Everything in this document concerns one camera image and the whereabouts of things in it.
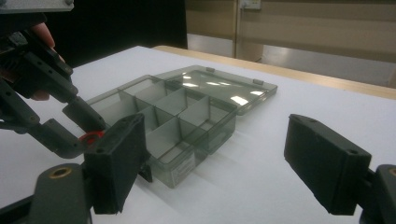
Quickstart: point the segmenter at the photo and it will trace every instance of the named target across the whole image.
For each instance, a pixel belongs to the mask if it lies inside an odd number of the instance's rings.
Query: red part
[[[105,132],[98,131],[98,132],[89,132],[82,135],[78,140],[90,146],[93,144],[97,139],[101,138]]]

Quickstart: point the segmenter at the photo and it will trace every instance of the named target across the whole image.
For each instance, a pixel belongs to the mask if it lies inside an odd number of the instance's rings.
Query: white tabletop
[[[359,207],[354,217],[329,215],[285,161],[289,115],[317,119],[339,132],[373,155],[375,169],[396,164],[395,100],[140,47],[76,68],[73,82],[88,100],[137,77],[195,64],[274,83],[277,94],[237,117],[233,136],[175,189],[139,176],[122,214],[93,215],[93,223],[358,223]],[[42,122],[56,118],[82,135],[62,114],[64,105],[28,102]],[[31,195],[46,169],[70,162],[10,131],[0,130],[0,148],[0,207]]]

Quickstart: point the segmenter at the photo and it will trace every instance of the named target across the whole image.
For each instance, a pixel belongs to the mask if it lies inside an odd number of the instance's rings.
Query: beige wall
[[[262,1],[261,10],[239,10],[237,2],[186,0],[188,32],[396,63],[395,4]]]

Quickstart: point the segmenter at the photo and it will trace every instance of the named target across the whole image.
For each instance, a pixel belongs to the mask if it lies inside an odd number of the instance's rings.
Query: robotic arm
[[[396,223],[396,165],[369,169],[371,154],[315,119],[290,115],[285,159],[333,215],[363,209],[360,224]]]
[[[121,119],[108,128],[77,96],[70,78],[73,69],[28,30],[46,20],[37,12],[72,7],[68,0],[0,1],[0,69],[18,75],[12,81],[0,78],[0,129],[28,133],[65,159],[84,154],[81,165],[67,163],[44,172],[33,197],[2,209],[1,223],[17,222],[27,214],[28,223],[91,223],[92,206],[97,214],[122,211],[137,174],[152,181],[143,116]],[[66,103],[63,112],[87,134],[78,139],[55,119],[41,124],[19,96],[31,98],[38,90]]]

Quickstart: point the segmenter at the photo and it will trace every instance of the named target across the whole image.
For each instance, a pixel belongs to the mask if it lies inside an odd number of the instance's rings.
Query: wall outlet
[[[242,0],[241,8],[243,8],[243,9],[262,9],[262,0]]]

